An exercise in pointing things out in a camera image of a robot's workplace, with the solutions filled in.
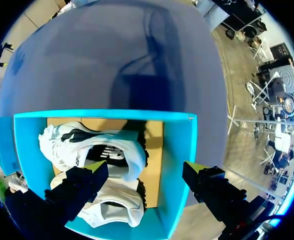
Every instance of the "black equipment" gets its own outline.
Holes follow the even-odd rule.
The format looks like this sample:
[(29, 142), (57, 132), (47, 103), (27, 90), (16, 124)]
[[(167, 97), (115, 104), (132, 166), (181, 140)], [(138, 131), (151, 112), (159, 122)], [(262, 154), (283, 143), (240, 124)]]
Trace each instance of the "black equipment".
[(219, 240), (257, 239), (257, 223), (261, 224), (260, 220), (271, 213), (274, 204), (261, 196), (246, 201), (247, 191), (237, 189), (224, 176), (225, 172), (217, 166), (205, 168), (184, 162), (182, 177), (195, 198), (226, 225)]
[(94, 172), (77, 167), (68, 170), (62, 184), (45, 191), (45, 200), (30, 189), (5, 199), (11, 218), (26, 239), (58, 239), (73, 234), (65, 224), (76, 218), (86, 202), (92, 203), (108, 178), (106, 161), (96, 165), (99, 167)]

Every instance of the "white sneaker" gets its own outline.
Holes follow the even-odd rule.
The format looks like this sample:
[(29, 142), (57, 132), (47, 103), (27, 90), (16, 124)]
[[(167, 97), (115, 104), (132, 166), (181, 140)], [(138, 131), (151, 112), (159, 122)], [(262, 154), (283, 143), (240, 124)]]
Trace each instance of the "white sneaker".
[(60, 171), (106, 160), (109, 176), (136, 180), (146, 165), (146, 152), (134, 131), (91, 131), (78, 122), (48, 126), (39, 135), (40, 150)]
[[(58, 174), (50, 183), (51, 189), (62, 183), (66, 173)], [(78, 217), (96, 228), (108, 223), (123, 222), (136, 227), (144, 214), (145, 203), (138, 188), (139, 180), (125, 182), (121, 179), (108, 178), (93, 203), (87, 202)]]

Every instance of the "white shoe upper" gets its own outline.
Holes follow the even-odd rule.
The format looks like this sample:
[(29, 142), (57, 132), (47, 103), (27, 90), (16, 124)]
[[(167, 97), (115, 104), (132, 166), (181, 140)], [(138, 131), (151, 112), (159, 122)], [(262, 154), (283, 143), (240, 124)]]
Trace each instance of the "white shoe upper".
[(93, 132), (99, 135), (80, 142), (70, 142), (70, 139), (62, 141), (62, 136), (73, 129), (91, 132), (78, 122), (69, 122), (56, 127), (50, 125), (38, 137), (41, 152), (60, 171), (65, 172), (73, 166), (85, 166), (88, 151), (94, 145), (109, 145), (122, 150), (128, 164), (128, 167), (124, 168), (109, 165), (109, 175), (123, 178), (127, 182), (139, 177), (145, 167), (146, 155), (136, 140), (136, 132), (119, 130)]
[[(62, 183), (66, 173), (58, 174), (50, 183), (51, 189)], [(96, 228), (112, 222), (128, 223), (136, 227), (144, 214), (143, 201), (136, 189), (139, 181), (125, 182), (118, 178), (108, 178), (93, 203), (87, 202), (78, 217), (84, 219), (91, 227)], [(107, 202), (122, 205), (112, 206)]]

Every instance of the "gray floor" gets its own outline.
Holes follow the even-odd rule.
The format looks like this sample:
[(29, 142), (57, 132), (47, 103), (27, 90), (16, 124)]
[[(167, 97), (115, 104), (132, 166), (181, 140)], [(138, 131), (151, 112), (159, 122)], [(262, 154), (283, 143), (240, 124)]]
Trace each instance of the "gray floor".
[[(261, 114), (256, 114), (250, 107), (251, 97), (245, 88), (245, 83), (249, 80), (256, 81), (258, 62), (253, 59), (253, 53), (248, 45), (245, 42), (239, 42), (236, 38), (228, 39), (223, 27), (218, 27), (212, 36), (221, 57), (231, 114), (236, 105), (236, 118), (258, 119)], [(259, 164), (261, 158), (265, 157), (263, 148), (266, 136), (256, 141), (253, 137), (253, 127), (253, 124), (247, 124), (246, 128), (243, 125), (240, 128), (235, 126), (232, 128), (228, 137), (224, 166), (269, 188), (271, 177), (263, 174), (265, 166)], [(264, 192), (232, 172), (226, 172), (226, 178), (233, 185), (247, 190), (247, 200), (251, 201), (257, 195), (265, 195)], [(223, 223), (217, 222), (205, 205), (198, 204), (185, 208), (172, 239), (211, 240), (219, 236), (223, 228)]]

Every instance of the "white chair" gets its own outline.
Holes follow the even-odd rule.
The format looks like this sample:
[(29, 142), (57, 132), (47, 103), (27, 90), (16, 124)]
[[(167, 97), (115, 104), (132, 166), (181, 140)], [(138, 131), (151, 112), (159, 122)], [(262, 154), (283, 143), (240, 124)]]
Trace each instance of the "white chair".
[(283, 133), (281, 131), (281, 124), (276, 124), (275, 130), (275, 147), (277, 150), (282, 151), (284, 153), (288, 153), (291, 145), (291, 135), (288, 133)]
[(265, 153), (267, 154), (267, 158), (266, 159), (264, 159), (261, 163), (260, 163), (260, 165), (261, 164), (264, 164), (265, 162), (270, 162), (272, 165), (273, 165), (273, 167), (275, 168), (275, 170), (276, 170), (276, 172), (278, 173), (279, 172), (279, 169), (277, 169), (276, 168), (276, 166), (275, 166), (275, 164), (273, 163), (273, 158), (274, 158), (274, 156), (275, 156), (275, 154), (276, 154), (276, 152), (274, 152), (273, 154), (269, 154), (268, 153), (268, 151), (264, 148), (264, 151), (265, 151)]
[(255, 54), (253, 56), (254, 59), (256, 57), (259, 57), (259, 63), (274, 60), (271, 49), (269, 48), (269, 45), (268, 45), (265, 38), (261, 39), (261, 43), (260, 43), (258, 48), (254, 48), (254, 47), (251, 47), (251, 46), (249, 48)]

